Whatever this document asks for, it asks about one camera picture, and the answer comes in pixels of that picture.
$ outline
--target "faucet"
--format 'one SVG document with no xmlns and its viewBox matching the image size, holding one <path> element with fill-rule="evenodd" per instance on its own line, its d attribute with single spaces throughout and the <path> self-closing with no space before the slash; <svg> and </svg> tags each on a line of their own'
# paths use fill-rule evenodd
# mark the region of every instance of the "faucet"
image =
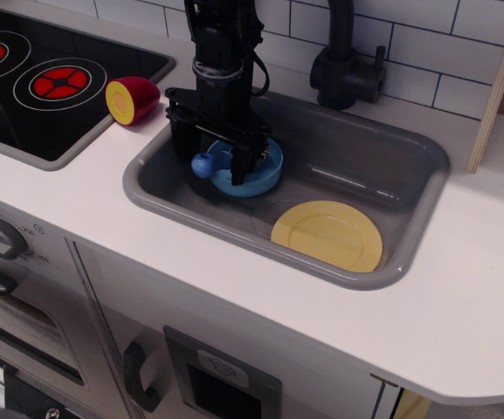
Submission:
<svg viewBox="0 0 504 419">
<path fill-rule="evenodd" d="M 310 86 L 318 89 L 318 103 L 347 109 L 356 99 L 376 103 L 385 82 L 385 47 L 376 48 L 374 64 L 358 61 L 352 47 L 355 7 L 353 0 L 328 0 L 329 43 L 316 57 L 310 72 Z"/>
</svg>

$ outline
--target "black stovetop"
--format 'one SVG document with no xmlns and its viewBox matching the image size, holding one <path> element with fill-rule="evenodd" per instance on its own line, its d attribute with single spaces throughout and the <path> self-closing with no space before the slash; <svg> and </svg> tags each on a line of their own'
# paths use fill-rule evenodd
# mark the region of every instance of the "black stovetop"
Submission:
<svg viewBox="0 0 504 419">
<path fill-rule="evenodd" d="M 0 11 L 0 151 L 53 169 L 43 162 L 82 149 L 112 123 L 110 79 L 156 82 L 172 66 L 161 54 Z"/>
</svg>

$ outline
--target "oven door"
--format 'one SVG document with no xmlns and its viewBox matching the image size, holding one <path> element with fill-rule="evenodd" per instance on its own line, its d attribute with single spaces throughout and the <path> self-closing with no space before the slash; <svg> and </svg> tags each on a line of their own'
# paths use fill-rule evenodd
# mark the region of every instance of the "oven door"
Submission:
<svg viewBox="0 0 504 419">
<path fill-rule="evenodd" d="M 74 264 L 55 274 L 48 278 L 0 259 L 0 358 L 64 396 L 83 416 L 132 417 Z"/>
</svg>

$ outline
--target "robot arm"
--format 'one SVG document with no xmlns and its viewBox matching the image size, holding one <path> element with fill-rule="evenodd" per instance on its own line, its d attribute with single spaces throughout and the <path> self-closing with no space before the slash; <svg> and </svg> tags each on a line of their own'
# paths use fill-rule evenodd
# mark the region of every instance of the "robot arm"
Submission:
<svg viewBox="0 0 504 419">
<path fill-rule="evenodd" d="M 199 150 L 201 133 L 231 144 L 232 184 L 240 185 L 268 152 L 271 133 L 250 108 L 254 61 L 265 68 L 254 51 L 262 41 L 263 24 L 253 0 L 184 2 L 196 44 L 197 89 L 166 91 L 176 152 L 181 160 L 190 160 Z"/>
</svg>

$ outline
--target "white tile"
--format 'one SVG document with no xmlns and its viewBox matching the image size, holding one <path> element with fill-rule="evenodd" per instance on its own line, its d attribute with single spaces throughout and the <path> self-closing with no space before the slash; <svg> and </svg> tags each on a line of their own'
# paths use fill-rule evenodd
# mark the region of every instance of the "white tile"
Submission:
<svg viewBox="0 0 504 419">
<path fill-rule="evenodd" d="M 265 30 L 281 35 L 288 35 L 290 2 L 283 0 L 256 0 L 255 10 Z"/>
<path fill-rule="evenodd" d="M 361 54 L 376 55 L 376 47 L 390 43 L 392 24 L 367 17 L 356 17 L 353 46 Z M 329 10 L 293 3 L 291 36 L 317 44 L 329 42 Z"/>
<path fill-rule="evenodd" d="M 309 74 L 312 64 L 323 46 L 311 44 L 269 32 L 263 34 L 263 44 L 255 51 L 266 63 Z"/>
<path fill-rule="evenodd" d="M 471 81 L 442 76 L 434 107 L 481 119 L 492 87 Z"/>
<path fill-rule="evenodd" d="M 143 31 L 166 35 L 164 8 L 136 0 L 95 0 L 98 17 Z"/>
<path fill-rule="evenodd" d="M 172 38 L 191 41 L 188 19 L 184 11 L 166 9 L 166 25 L 168 27 L 168 36 Z"/>
<path fill-rule="evenodd" d="M 492 84 L 503 48 L 396 25 L 390 60 Z"/>
<path fill-rule="evenodd" d="M 449 33 L 458 0 L 356 0 L 355 13 Z"/>
<path fill-rule="evenodd" d="M 392 26 L 389 22 L 357 17 L 353 31 L 353 46 L 361 54 L 374 57 L 379 45 L 385 46 L 386 49 L 390 45 Z"/>
<path fill-rule="evenodd" d="M 387 76 L 383 94 L 408 100 L 420 105 L 432 106 L 439 75 L 407 65 L 384 63 Z"/>
<path fill-rule="evenodd" d="M 329 9 L 293 3 L 290 35 L 318 44 L 329 42 Z"/>
<path fill-rule="evenodd" d="M 504 45 L 504 2 L 461 0 L 453 34 Z"/>
<path fill-rule="evenodd" d="M 84 15 L 96 16 L 94 0 L 38 0 L 38 3 L 50 4 L 51 6 L 76 11 Z"/>
<path fill-rule="evenodd" d="M 146 3 L 158 4 L 172 9 L 185 10 L 183 0 L 144 0 Z"/>
<path fill-rule="evenodd" d="M 329 7 L 328 0 L 300 0 L 302 3 L 313 4 L 314 6 Z"/>
</svg>

